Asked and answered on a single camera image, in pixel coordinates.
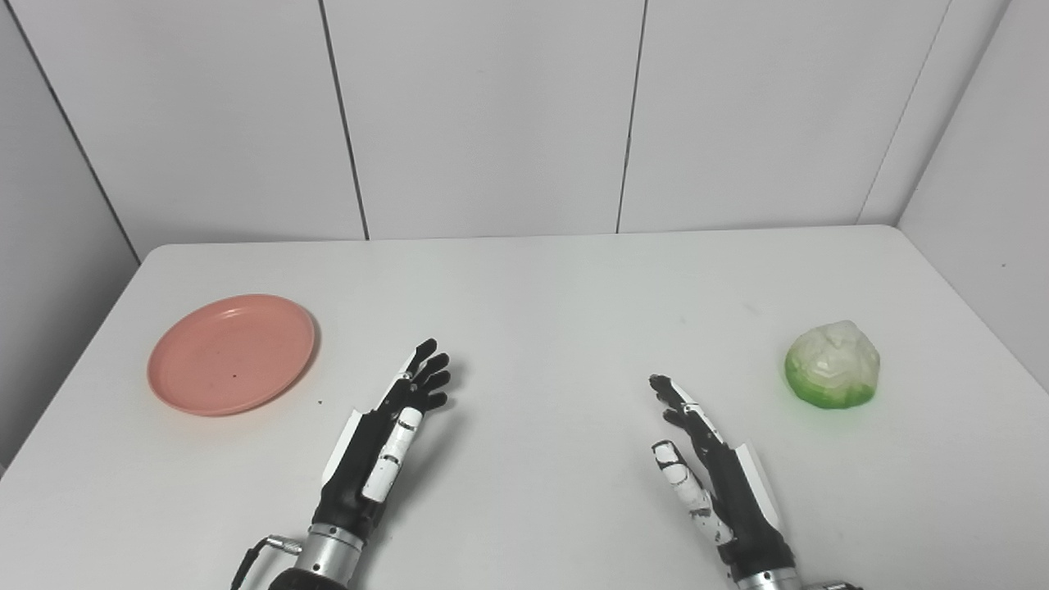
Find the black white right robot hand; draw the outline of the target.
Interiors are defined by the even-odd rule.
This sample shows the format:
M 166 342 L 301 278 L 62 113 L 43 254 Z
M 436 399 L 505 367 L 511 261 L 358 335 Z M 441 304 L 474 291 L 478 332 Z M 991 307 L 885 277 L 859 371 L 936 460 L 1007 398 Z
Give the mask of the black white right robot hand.
M 701 482 L 675 441 L 652 444 L 652 458 L 697 530 L 715 545 L 728 580 L 738 589 L 801 588 L 756 456 L 746 444 L 726 443 L 693 397 L 666 374 L 652 374 L 648 382 L 665 406 L 664 420 L 688 434 L 711 482 Z

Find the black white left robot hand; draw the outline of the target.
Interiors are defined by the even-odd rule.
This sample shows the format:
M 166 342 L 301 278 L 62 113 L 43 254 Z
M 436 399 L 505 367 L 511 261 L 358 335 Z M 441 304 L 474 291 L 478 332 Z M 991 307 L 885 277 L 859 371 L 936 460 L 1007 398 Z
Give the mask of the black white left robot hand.
M 443 386 L 450 382 L 450 359 L 436 347 L 433 338 L 418 345 L 378 406 L 357 419 L 338 465 L 325 477 L 313 524 L 362 541 L 374 533 L 423 419 L 448 402 Z

